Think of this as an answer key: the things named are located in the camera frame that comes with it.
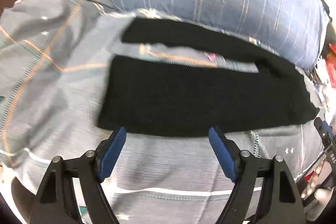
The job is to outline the operator right hand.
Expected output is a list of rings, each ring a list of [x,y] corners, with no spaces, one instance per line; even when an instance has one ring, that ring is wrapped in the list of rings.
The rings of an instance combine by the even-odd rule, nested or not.
[[[322,187],[321,184],[332,173],[331,165],[326,161],[319,165],[309,181],[306,188],[301,193],[301,199],[305,201],[308,197],[314,197],[313,205],[309,205],[305,209],[305,217],[307,221],[315,221],[322,214],[323,210],[327,207],[333,195],[335,187]]]

